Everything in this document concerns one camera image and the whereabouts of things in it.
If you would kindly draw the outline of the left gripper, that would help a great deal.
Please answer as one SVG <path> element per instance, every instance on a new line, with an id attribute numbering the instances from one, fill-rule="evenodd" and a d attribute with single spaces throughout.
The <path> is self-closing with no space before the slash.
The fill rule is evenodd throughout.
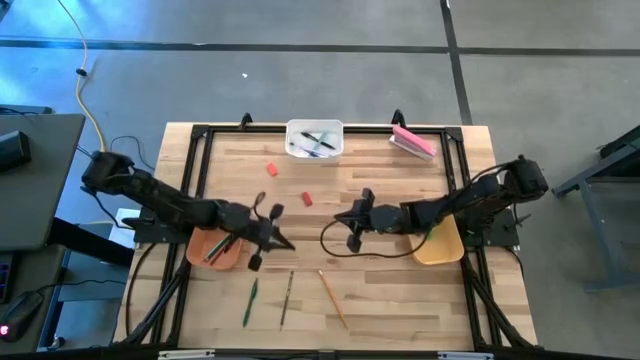
<path id="1" fill-rule="evenodd" d="M 249 220 L 248 224 L 240 230 L 233 232 L 235 238 L 241 238 L 254 243 L 256 252 L 250 257 L 248 268 L 258 271 L 262 265 L 262 252 L 272 250 L 294 250 L 294 245 L 281 233 L 275 221 L 282 215 L 284 206 L 275 204 L 267 218 Z"/>

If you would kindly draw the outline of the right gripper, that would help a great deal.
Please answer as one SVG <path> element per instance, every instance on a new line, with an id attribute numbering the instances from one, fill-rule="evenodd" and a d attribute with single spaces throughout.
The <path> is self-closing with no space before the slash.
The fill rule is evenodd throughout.
<path id="1" fill-rule="evenodd" d="M 375 195 L 369 188 L 364 188 L 361 198 L 353 202 L 349 211 L 334 215 L 334 219 L 347 226 L 351 234 L 347 247 L 352 253 L 360 251 L 364 232 L 398 233 L 402 229 L 403 213 L 393 205 L 375 206 Z"/>

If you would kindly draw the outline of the brown pencil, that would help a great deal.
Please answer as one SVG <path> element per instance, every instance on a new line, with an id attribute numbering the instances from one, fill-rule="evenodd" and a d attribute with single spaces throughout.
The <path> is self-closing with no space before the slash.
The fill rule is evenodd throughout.
<path id="1" fill-rule="evenodd" d="M 220 242 L 217 247 L 217 252 L 209 259 L 209 264 L 213 265 L 223 254 L 226 254 L 230 250 L 232 244 L 232 240 L 224 240 L 223 242 Z"/>

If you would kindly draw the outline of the green pen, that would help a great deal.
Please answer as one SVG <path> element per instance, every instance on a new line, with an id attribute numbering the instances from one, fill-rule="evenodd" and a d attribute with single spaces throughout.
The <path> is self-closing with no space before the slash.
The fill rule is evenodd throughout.
<path id="1" fill-rule="evenodd" d="M 259 279 L 256 277 L 254 282 L 253 282 L 253 284 L 252 284 L 252 287 L 251 287 L 251 290 L 250 290 L 250 293 L 249 293 L 247 306 L 246 306 L 245 313 L 244 313 L 244 316 L 243 316 L 243 321 L 242 321 L 243 328 L 245 328 L 249 323 L 249 320 L 250 320 L 250 317 L 251 317 L 252 307 L 253 307 L 254 301 L 256 299 L 257 293 L 258 293 L 258 288 L 259 288 Z"/>

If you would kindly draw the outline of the orange pencil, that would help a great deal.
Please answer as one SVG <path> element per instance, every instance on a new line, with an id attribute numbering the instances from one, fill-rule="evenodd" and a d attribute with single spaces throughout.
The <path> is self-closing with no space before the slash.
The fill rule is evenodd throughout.
<path id="1" fill-rule="evenodd" d="M 340 318 L 341 323 L 343 324 L 345 329 L 349 330 L 349 326 L 348 326 L 347 321 L 346 321 L 346 319 L 344 317 L 344 313 L 343 313 L 343 311 L 342 311 L 342 309 L 341 309 L 341 307 L 340 307 L 340 305 L 339 305 L 339 303 L 338 303 L 338 301 L 337 301 L 337 299 L 336 299 L 336 297 L 334 295 L 334 292 L 333 292 L 333 290 L 332 290 L 327 278 L 324 275 L 324 272 L 319 269 L 318 270 L 318 274 L 319 274 L 319 277 L 320 277 L 320 279 L 321 279 L 321 281 L 322 281 L 322 283 L 323 283 L 323 285 L 324 285 L 324 287 L 326 289 L 326 292 L 327 292 L 327 294 L 328 294 L 328 296 L 329 296 L 329 298 L 330 298 L 330 300 L 331 300 L 331 302 L 332 302 L 332 304 L 333 304 L 333 306 L 334 306 L 334 308 L 335 308 L 335 310 L 336 310 L 336 312 L 337 312 L 337 314 L 338 314 L 338 316 Z"/>

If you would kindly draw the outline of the black pen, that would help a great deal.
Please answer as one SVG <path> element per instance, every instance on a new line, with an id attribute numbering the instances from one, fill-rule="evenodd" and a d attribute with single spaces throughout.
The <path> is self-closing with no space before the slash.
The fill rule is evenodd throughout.
<path id="1" fill-rule="evenodd" d="M 309 139 L 309 132 L 302 132 L 301 135 L 307 140 L 305 146 L 309 147 L 309 148 L 313 148 L 313 146 L 315 145 L 315 142 Z M 324 144 L 327 146 L 328 150 L 336 150 L 337 149 L 336 146 L 330 144 L 326 140 L 324 140 Z"/>

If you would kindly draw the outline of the orange plastic bin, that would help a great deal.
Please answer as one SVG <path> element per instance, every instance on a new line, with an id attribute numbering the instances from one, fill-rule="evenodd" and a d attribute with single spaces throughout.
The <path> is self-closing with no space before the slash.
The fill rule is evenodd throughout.
<path id="1" fill-rule="evenodd" d="M 195 228 L 187 246 L 186 258 L 193 266 L 197 267 L 216 271 L 233 268 L 238 262 L 242 246 L 244 245 L 243 239 L 236 240 L 229 251 L 215 257 L 215 261 L 205 260 L 209 252 L 227 236 L 228 233 L 221 229 L 203 230 Z"/>

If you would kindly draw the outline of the pink white stapler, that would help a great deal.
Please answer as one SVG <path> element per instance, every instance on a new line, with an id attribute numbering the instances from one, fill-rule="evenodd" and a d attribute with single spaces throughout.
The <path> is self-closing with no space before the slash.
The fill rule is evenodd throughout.
<path id="1" fill-rule="evenodd" d="M 389 138 L 389 142 L 425 160 L 437 155 L 435 147 L 428 141 L 399 125 L 392 126 L 392 136 Z"/>

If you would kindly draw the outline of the white plastic bin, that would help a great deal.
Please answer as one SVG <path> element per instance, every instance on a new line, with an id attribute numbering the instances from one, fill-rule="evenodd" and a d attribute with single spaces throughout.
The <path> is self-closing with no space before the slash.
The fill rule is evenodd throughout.
<path id="1" fill-rule="evenodd" d="M 337 147 L 336 150 L 328 150 L 330 158 L 311 158 L 301 151 L 289 146 L 290 142 L 296 145 L 305 146 L 307 140 L 301 135 L 302 132 L 320 134 L 327 132 L 326 141 Z M 336 163 L 344 151 L 344 125 L 337 119 L 291 119 L 286 124 L 285 132 L 285 152 L 295 161 L 300 163 Z"/>

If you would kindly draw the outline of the yellow plastic bin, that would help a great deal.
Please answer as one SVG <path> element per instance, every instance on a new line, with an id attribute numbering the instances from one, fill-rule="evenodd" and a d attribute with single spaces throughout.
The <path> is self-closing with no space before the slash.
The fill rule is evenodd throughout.
<path id="1" fill-rule="evenodd" d="M 445 217 L 435 227 L 432 241 L 426 241 L 413 253 L 416 262 L 423 265 L 439 265 L 456 262 L 464 254 L 464 246 L 453 215 Z"/>

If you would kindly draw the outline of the white table clamp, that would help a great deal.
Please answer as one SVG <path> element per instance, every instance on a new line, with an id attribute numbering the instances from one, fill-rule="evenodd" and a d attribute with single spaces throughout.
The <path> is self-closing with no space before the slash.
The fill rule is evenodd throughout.
<path id="1" fill-rule="evenodd" d="M 438 352 L 438 360 L 495 360 L 491 353 L 482 352 Z"/>
<path id="2" fill-rule="evenodd" d="M 157 360 L 213 360 L 215 357 L 212 349 L 182 349 L 160 351 Z"/>

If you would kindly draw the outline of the white paper sheet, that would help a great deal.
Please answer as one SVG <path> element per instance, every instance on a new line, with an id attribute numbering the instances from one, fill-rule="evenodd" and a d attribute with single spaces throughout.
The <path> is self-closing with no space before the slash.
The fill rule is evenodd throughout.
<path id="1" fill-rule="evenodd" d="M 137 218 L 139 215 L 138 209 L 119 208 L 115 216 L 117 225 L 111 229 L 108 239 L 124 247 L 137 249 L 138 245 L 134 242 L 135 231 L 124 224 L 123 219 Z"/>

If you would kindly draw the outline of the black desk foot bar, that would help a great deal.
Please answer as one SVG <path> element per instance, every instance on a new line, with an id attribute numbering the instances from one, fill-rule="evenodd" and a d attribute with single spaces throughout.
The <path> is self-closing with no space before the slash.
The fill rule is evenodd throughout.
<path id="1" fill-rule="evenodd" d="M 47 244 L 63 245 L 69 250 L 123 267 L 129 267 L 134 256 L 133 249 L 59 218 L 54 218 L 52 221 Z"/>

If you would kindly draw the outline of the black desk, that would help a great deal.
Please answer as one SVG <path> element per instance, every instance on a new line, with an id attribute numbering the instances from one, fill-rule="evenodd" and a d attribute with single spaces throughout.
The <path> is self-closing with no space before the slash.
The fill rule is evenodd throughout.
<path id="1" fill-rule="evenodd" d="M 24 133 L 31 153 L 0 172 L 0 252 L 45 245 L 84 122 L 81 114 L 0 116 L 0 136 Z"/>

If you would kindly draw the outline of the grey desk surface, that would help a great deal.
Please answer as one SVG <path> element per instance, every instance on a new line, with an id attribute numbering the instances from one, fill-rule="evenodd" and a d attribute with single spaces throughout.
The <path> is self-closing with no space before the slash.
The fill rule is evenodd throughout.
<path id="1" fill-rule="evenodd" d="M 66 248 L 61 245 L 50 245 L 34 252 L 21 253 L 18 262 L 12 265 L 9 298 L 6 303 L 0 302 L 0 319 L 10 303 L 26 291 L 36 290 L 44 285 L 57 283 L 65 259 Z M 43 302 L 35 312 L 24 336 L 16 342 L 8 343 L 0 340 L 0 357 L 19 353 L 35 352 L 40 344 L 43 328 L 48 320 L 54 288 L 41 291 Z"/>

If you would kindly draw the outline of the blue grey metal cart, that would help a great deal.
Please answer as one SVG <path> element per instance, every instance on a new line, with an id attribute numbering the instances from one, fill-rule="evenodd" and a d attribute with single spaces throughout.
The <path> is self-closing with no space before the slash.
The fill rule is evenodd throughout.
<path id="1" fill-rule="evenodd" d="M 599 156 L 552 189 L 557 198 L 580 193 L 600 244 L 606 276 L 587 282 L 587 293 L 640 286 L 640 125 L 601 147 Z"/>

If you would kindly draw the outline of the black computer mouse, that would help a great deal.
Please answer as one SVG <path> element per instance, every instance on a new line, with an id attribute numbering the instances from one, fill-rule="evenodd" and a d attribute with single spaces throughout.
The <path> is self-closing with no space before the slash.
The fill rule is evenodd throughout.
<path id="1" fill-rule="evenodd" d="M 43 296 L 38 291 L 27 291 L 11 302 L 0 316 L 0 340 L 16 342 L 24 336 L 35 314 L 39 311 Z"/>

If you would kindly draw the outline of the black keyboard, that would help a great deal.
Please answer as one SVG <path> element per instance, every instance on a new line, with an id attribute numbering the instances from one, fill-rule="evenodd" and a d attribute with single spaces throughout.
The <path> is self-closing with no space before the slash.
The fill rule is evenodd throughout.
<path id="1" fill-rule="evenodd" d="M 0 252 L 0 304 L 9 298 L 13 260 L 12 253 Z"/>

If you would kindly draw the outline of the black speaker box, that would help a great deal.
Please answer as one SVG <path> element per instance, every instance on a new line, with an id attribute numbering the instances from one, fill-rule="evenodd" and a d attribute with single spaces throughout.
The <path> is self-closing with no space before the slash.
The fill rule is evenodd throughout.
<path id="1" fill-rule="evenodd" d="M 22 131 L 0 135 L 0 173 L 31 161 L 29 137 Z"/>

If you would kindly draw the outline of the black aluminium table frame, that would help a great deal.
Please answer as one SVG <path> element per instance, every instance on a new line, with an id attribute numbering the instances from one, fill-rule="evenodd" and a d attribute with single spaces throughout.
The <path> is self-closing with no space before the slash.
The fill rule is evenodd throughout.
<path id="1" fill-rule="evenodd" d="M 386 125 L 359 125 L 345 138 L 336 163 L 300 163 L 285 152 L 284 130 L 275 124 L 208 125 L 203 138 L 189 123 L 166 126 L 156 176 L 180 186 L 186 166 L 199 169 L 203 145 L 212 146 L 204 194 L 243 204 L 261 192 L 267 214 L 284 206 L 280 223 L 295 249 L 263 257 L 244 244 L 227 271 L 202 267 L 191 273 L 182 299 L 178 345 L 182 348 L 327 350 L 469 350 L 473 346 L 463 277 L 458 264 L 424 266 L 408 254 L 400 236 L 367 234 L 362 256 L 351 258 L 348 232 L 332 223 L 363 188 L 380 203 L 439 197 L 448 189 L 441 159 L 422 161 L 389 142 Z M 278 175 L 266 165 L 273 163 Z M 308 192 L 313 205 L 301 194 Z M 324 272 L 349 326 L 345 329 L 319 277 Z M 294 279 L 285 323 L 279 322 L 289 273 Z M 259 288 L 248 325 L 242 321 L 255 278 Z"/>

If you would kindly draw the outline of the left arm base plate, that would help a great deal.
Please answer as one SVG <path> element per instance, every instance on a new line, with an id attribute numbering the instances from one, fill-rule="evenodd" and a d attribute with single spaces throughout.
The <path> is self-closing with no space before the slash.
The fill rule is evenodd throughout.
<path id="1" fill-rule="evenodd" d="M 169 226 L 151 215 L 125 217 L 122 222 L 134 230 L 136 243 L 187 244 L 193 231 L 192 228 Z"/>

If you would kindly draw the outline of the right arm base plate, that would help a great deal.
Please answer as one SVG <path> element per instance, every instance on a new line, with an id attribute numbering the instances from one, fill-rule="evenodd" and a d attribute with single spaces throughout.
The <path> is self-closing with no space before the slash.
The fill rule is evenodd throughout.
<path id="1" fill-rule="evenodd" d="M 519 244 L 516 219 L 509 208 L 474 220 L 465 231 L 466 246 L 513 247 Z"/>

